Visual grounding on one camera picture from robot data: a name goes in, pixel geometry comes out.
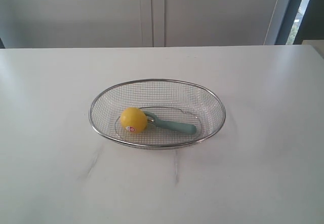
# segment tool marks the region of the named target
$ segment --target oval basket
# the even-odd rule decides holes
[[[121,113],[137,107],[161,120],[194,124],[197,132],[186,135],[148,124],[132,134],[119,123]],[[101,92],[92,102],[89,120],[100,135],[120,144],[150,150],[192,145],[216,134],[224,125],[226,111],[209,89],[189,82],[163,79],[129,81]]]

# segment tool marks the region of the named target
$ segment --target light blue utensil handle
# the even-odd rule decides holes
[[[164,128],[164,129],[170,129],[173,131],[177,131],[184,134],[190,134],[193,135],[196,133],[197,128],[193,124],[184,124],[184,123],[177,123],[172,121],[164,121],[160,120],[155,114],[150,113],[148,111],[144,112],[145,115],[149,116],[150,118],[153,118],[154,124],[157,127]]]

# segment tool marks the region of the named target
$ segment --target teal handle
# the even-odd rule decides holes
[[[156,120],[155,125],[160,128],[170,129],[173,131],[177,131],[184,134],[193,135],[196,133],[197,128],[193,124],[184,124],[184,123],[177,123],[171,121],[164,121],[164,120]]]

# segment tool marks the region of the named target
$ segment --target table surface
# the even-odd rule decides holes
[[[169,151],[98,135],[92,100],[143,78],[214,91],[223,129]],[[323,86],[311,46],[0,50],[0,222],[323,223]]]

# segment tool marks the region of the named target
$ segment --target sticker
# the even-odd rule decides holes
[[[131,133],[134,133],[136,131],[136,129],[134,127],[132,127],[132,126],[127,126],[126,130],[130,131]]]

